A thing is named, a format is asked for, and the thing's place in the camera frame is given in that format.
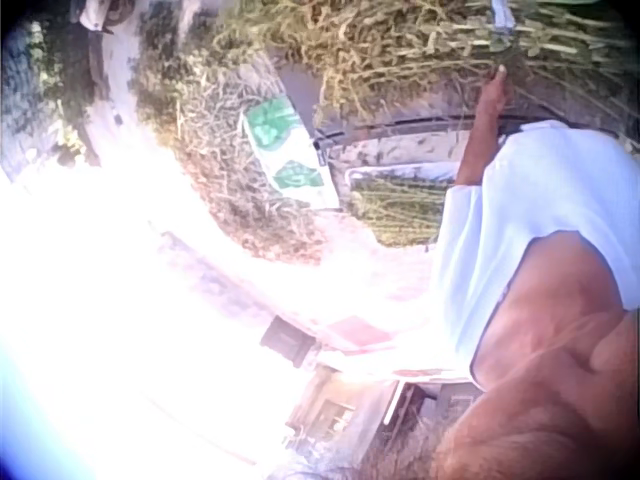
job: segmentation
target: bundle of dried stalks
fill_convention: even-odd
[[[351,213],[386,247],[426,245],[438,236],[450,182],[375,178],[353,186]]]
[[[132,87],[138,114],[170,146],[220,228],[259,257],[314,262],[322,238],[305,205],[267,182],[242,133],[242,113],[282,92],[250,39],[222,38],[215,19],[196,16],[181,46],[173,4],[141,19]]]
[[[621,83],[637,72],[619,23],[523,5],[513,5],[515,35],[504,36],[492,27],[490,0],[240,0],[221,35],[251,38],[321,78],[317,124],[336,112],[371,122],[443,78],[477,83],[514,53],[528,74],[564,83],[593,75],[596,89],[600,78]],[[598,102],[593,92],[581,93]]]

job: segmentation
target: person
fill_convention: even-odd
[[[607,478],[640,452],[640,166],[614,138],[556,121],[500,145],[507,91],[501,66],[435,249],[437,318],[485,393],[432,474]]]

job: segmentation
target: white t-shirt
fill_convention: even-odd
[[[510,136],[482,186],[447,192],[431,292],[457,367],[483,332],[531,240],[577,231],[606,259],[623,307],[640,307],[640,166],[613,138],[543,122]]]

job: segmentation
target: green and white sign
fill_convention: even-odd
[[[269,182],[282,195],[313,209],[340,206],[329,167],[320,166],[313,141],[286,96],[245,112],[244,128]]]

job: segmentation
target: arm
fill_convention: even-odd
[[[500,65],[494,79],[482,88],[456,185],[482,185],[484,169],[498,152],[498,118],[507,103],[506,78],[507,70]]]

